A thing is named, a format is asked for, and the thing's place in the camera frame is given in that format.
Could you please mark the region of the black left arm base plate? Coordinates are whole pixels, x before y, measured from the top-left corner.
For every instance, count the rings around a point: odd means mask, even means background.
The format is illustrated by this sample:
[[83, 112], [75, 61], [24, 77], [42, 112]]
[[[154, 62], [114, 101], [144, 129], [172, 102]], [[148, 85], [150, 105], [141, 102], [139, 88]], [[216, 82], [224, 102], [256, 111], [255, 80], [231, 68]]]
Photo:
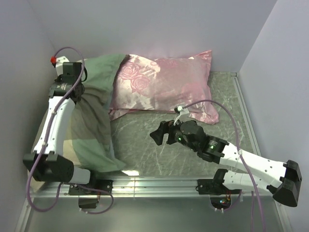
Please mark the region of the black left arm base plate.
[[68, 194], [72, 196], [102, 195], [102, 193], [98, 190], [103, 190], [105, 192], [111, 193], [112, 185], [113, 185], [112, 180], [95, 180], [92, 183], [83, 185], [86, 188], [89, 188], [89, 189], [91, 188], [95, 190], [87, 190], [79, 186], [70, 185]]

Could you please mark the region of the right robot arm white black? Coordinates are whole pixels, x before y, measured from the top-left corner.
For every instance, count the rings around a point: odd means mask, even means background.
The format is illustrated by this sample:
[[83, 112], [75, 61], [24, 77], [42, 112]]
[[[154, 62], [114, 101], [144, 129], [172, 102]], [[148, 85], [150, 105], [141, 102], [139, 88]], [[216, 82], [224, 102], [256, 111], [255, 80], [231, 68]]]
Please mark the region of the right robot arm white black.
[[167, 135], [167, 144], [180, 143], [206, 162], [216, 163], [240, 170], [239, 173], [218, 169], [212, 179], [199, 179], [197, 192], [200, 195], [237, 194], [259, 191], [288, 207], [297, 207], [302, 183], [297, 162], [273, 161], [253, 153], [238, 150], [232, 143], [207, 135], [195, 121], [162, 121], [150, 137], [162, 145]]

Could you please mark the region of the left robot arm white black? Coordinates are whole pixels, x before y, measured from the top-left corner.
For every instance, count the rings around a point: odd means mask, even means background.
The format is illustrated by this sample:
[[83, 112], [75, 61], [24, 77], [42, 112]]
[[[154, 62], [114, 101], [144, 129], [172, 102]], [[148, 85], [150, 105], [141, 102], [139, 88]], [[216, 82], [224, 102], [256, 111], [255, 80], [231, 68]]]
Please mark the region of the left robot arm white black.
[[85, 194], [93, 194], [97, 182], [90, 178], [91, 172], [64, 157], [63, 148], [71, 114], [84, 93], [82, 77], [87, 71], [81, 62], [66, 57], [56, 58], [52, 64], [57, 78], [49, 90], [44, 125], [33, 151], [23, 157], [29, 171], [27, 188], [36, 192], [49, 182], [77, 183]]

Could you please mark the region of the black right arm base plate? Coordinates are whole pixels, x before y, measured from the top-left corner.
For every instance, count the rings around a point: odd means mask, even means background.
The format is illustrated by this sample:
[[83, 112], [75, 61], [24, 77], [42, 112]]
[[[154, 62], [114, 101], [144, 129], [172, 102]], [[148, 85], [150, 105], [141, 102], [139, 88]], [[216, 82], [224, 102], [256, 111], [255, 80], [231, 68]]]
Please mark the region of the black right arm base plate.
[[225, 195], [229, 189], [223, 185], [222, 180], [198, 179], [196, 191], [199, 195]]

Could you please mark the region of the green beige patchwork pillowcase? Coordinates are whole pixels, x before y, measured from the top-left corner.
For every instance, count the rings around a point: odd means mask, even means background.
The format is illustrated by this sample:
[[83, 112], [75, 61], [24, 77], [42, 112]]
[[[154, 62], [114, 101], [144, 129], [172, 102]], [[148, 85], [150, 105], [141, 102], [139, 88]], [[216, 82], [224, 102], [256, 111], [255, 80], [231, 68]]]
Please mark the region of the green beige patchwork pillowcase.
[[84, 93], [71, 114], [63, 148], [64, 157], [76, 167], [89, 170], [91, 175], [93, 172], [115, 172], [125, 167], [114, 154], [109, 107], [114, 80], [127, 56], [111, 54], [79, 61], [87, 71], [87, 76], [82, 77]]

